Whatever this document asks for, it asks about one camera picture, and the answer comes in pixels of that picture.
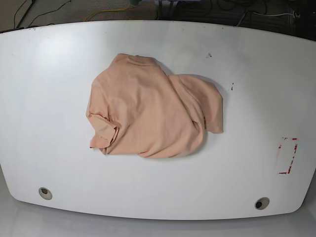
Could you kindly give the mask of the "peach t-shirt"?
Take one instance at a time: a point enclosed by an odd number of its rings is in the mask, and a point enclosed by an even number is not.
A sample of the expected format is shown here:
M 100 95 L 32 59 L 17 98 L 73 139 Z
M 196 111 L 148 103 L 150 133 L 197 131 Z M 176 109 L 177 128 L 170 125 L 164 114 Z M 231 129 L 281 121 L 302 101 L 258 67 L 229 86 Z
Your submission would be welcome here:
M 205 132 L 223 132 L 222 103 L 208 81 L 168 76 L 153 58 L 118 54 L 91 86 L 90 147 L 105 155 L 186 156 L 201 145 Z

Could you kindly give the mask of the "right table grommet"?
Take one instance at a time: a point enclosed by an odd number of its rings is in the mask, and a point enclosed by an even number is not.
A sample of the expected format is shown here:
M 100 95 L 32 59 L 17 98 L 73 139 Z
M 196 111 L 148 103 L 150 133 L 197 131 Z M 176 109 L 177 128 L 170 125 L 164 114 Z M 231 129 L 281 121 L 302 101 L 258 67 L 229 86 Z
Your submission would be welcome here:
M 257 210 L 264 210 L 269 204 L 270 199 L 268 197 L 262 197 L 255 202 L 254 206 Z

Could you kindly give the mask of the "left table grommet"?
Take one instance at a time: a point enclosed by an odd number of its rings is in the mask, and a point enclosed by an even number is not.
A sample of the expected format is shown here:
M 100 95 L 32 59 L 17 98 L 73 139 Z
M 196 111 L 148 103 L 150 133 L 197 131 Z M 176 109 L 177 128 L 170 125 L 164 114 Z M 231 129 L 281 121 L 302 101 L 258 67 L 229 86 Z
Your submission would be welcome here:
M 51 200 L 52 199 L 52 193 L 47 188 L 41 187 L 39 188 L 39 195 L 45 199 L 45 200 Z

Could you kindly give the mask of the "red tape rectangle marker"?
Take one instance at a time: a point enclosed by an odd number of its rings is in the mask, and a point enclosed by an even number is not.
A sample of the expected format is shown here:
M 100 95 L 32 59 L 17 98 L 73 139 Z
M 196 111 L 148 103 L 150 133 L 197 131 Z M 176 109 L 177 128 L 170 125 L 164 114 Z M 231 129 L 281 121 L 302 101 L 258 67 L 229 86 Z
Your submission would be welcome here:
M 290 173 L 296 155 L 297 146 L 297 138 L 281 138 L 276 157 L 276 173 L 278 175 L 286 175 Z

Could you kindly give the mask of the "table grommet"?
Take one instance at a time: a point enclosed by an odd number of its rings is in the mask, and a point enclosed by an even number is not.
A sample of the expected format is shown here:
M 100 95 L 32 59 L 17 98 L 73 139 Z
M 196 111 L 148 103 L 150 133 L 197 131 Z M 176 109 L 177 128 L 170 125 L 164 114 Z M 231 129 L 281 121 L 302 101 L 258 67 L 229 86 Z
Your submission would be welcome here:
M 264 210 L 269 204 L 270 199 L 268 197 L 262 197 L 255 202 L 254 206 L 257 210 Z
M 45 199 L 45 200 L 51 200 L 52 199 L 52 193 L 47 188 L 41 187 L 39 188 L 39 195 Z

